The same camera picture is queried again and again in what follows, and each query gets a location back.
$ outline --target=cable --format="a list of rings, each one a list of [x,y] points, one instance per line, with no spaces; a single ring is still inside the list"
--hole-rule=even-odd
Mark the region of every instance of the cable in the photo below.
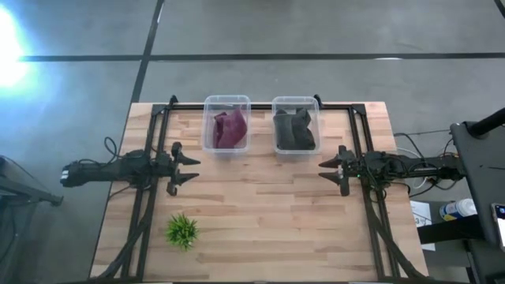
[[[452,141],[452,138],[449,139],[449,141],[447,142],[447,144],[445,144],[445,148],[443,149],[443,154],[442,156],[445,156],[445,153],[447,153],[447,147],[449,147],[449,143]]]
[[[433,188],[435,187],[435,184],[432,184],[432,186],[428,187],[427,189],[419,192],[419,193],[416,193],[416,194],[413,194],[411,196],[409,196],[409,198],[412,198],[412,197],[415,197],[415,196],[420,196],[421,194],[423,193],[427,193],[428,191],[432,190]]]
[[[119,189],[117,192],[114,192],[114,193],[110,194],[110,195],[109,195],[109,199],[108,199],[108,200],[110,200],[110,199],[112,198],[112,196],[115,196],[115,195],[116,195],[116,194],[118,194],[118,193],[124,192],[125,190],[127,190],[127,189],[129,189],[129,188],[131,188],[131,187],[132,187],[132,185],[128,185],[128,186],[126,186],[125,188],[123,188],[123,189]]]
[[[452,189],[457,183],[458,183],[458,181],[454,181],[451,185],[447,186],[446,188],[444,188],[440,185],[437,185],[435,183],[435,187],[437,187],[438,189],[442,189],[442,190],[449,190],[449,189]]]
[[[404,149],[404,148],[400,148],[400,147],[397,147],[397,149],[398,149],[398,150],[400,150],[400,151],[406,151],[406,152],[408,152],[408,153],[410,153],[410,154],[412,154],[412,155],[415,155],[416,157],[420,158],[419,154],[417,154],[416,152],[411,151],[411,150],[409,150],[409,149]],[[420,185],[417,185],[417,186],[416,186],[416,185],[413,183],[413,184],[412,184],[412,186],[414,187],[414,189],[420,189],[423,185],[425,185],[426,180],[428,180],[428,178],[427,178],[427,177],[425,177],[425,178],[423,179],[423,182],[422,182]]]
[[[13,163],[14,165],[16,165],[20,170],[22,170],[25,174],[27,174],[33,181],[35,181],[36,183],[38,183],[43,189],[46,189],[47,192],[52,192],[48,189],[48,187],[46,187],[38,178],[34,177],[32,174],[30,174],[30,172],[28,172],[24,167],[22,167],[20,164],[16,163],[16,161],[14,161],[13,159],[7,157],[7,156],[4,156],[4,155],[0,155],[1,158],[4,158],[4,159],[7,159],[9,160],[11,163]]]
[[[450,132],[450,130],[449,129],[430,130],[419,133],[406,133],[406,135],[422,135],[422,134],[442,133],[442,132]]]
[[[410,140],[410,143],[412,143],[413,147],[416,148],[416,151],[419,154],[419,156],[421,157],[421,159],[425,158],[423,156],[423,154],[421,153],[421,151],[419,150],[419,148],[417,147],[417,145],[413,142],[412,138],[410,138],[410,136],[408,134],[405,134],[405,133],[395,133],[393,136],[394,137],[398,137],[398,136],[405,136],[405,137],[407,137],[407,139]]]
[[[109,148],[109,145],[107,144],[107,141],[112,142],[112,146],[114,147],[113,151]],[[109,162],[104,163],[102,166],[100,166],[100,168],[103,168],[105,166],[109,166],[115,159],[122,158],[120,155],[118,155],[118,146],[116,145],[116,143],[114,142],[114,140],[112,140],[112,138],[106,136],[103,139],[103,145],[105,146],[105,148],[107,149],[107,151],[112,154],[112,158],[110,158]],[[95,161],[94,159],[80,159],[78,162],[79,163],[90,162],[90,163],[100,164],[99,162]]]

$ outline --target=small potted plant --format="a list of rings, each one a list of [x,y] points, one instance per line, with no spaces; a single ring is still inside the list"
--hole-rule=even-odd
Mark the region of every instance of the small potted plant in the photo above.
[[[187,252],[193,247],[193,242],[198,238],[196,221],[189,220],[183,214],[172,216],[172,219],[168,221],[165,237],[167,242]]]

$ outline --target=wooden tabletop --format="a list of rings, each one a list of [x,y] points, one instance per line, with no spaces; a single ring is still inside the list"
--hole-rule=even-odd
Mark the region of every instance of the wooden tabletop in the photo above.
[[[385,103],[365,105],[375,149],[395,151]],[[152,103],[132,105],[122,154],[144,148],[151,108]],[[329,171],[317,165],[334,157],[340,144],[354,149],[347,112],[322,111],[321,154],[296,163],[276,158],[270,110],[252,111],[251,145],[241,159],[216,159],[203,152],[201,119],[202,110],[170,112],[165,148],[170,150],[173,142],[180,141],[186,156],[201,161],[200,165],[182,166],[181,172],[200,176],[181,186],[177,196],[169,196],[168,180],[160,179],[144,281],[376,280],[358,180],[350,180],[350,195],[342,197],[337,185],[317,175]],[[115,182],[112,192],[126,185]],[[125,191],[109,201],[92,276],[101,273],[125,244],[134,196],[134,190]],[[386,204],[393,238],[426,275],[406,189],[391,186]],[[200,228],[199,240],[190,252],[181,252],[165,241],[166,223],[177,213],[195,219]],[[384,246],[382,250],[387,267]],[[136,261],[133,257],[133,271]]]

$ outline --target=gray floor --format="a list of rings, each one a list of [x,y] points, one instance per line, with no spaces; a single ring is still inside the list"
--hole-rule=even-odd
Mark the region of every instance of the gray floor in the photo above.
[[[26,55],[142,54],[155,0],[4,0]],[[492,1],[166,0],[153,54],[395,53],[505,50],[505,20]],[[41,205],[19,271],[23,281],[85,279],[108,184],[64,189],[66,163],[107,160],[121,140],[139,62],[27,63],[0,87],[0,153],[17,160],[61,207]],[[207,62],[149,64],[141,102],[201,102],[210,94],[319,94],[327,101],[385,101],[395,132],[447,129],[503,107],[505,60]],[[435,155],[446,133],[414,137]],[[403,138],[400,147],[413,149]],[[420,200],[468,196],[461,182]],[[452,270],[430,273],[457,278]]]

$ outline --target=clear plastic container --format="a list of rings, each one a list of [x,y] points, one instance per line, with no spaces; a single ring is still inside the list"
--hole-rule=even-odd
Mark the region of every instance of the clear plastic container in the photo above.
[[[282,150],[277,146],[277,133],[275,133],[274,126],[274,149],[277,154],[280,155],[315,155],[320,152],[321,149],[321,136],[320,136],[320,116],[319,116],[319,104],[316,99],[309,96],[279,96],[276,97],[271,102],[272,111],[272,124],[273,117],[277,113],[277,110],[284,110],[288,114],[296,114],[297,109],[305,108],[310,115],[311,121],[309,123],[309,130],[314,136],[314,143],[316,146],[313,150]]]
[[[234,148],[221,149],[214,147],[214,117],[222,112],[231,113],[240,109],[247,125],[247,133]],[[202,148],[208,153],[222,156],[233,156],[246,153],[251,142],[251,100],[246,95],[210,95],[205,99],[204,119],[202,125]]]

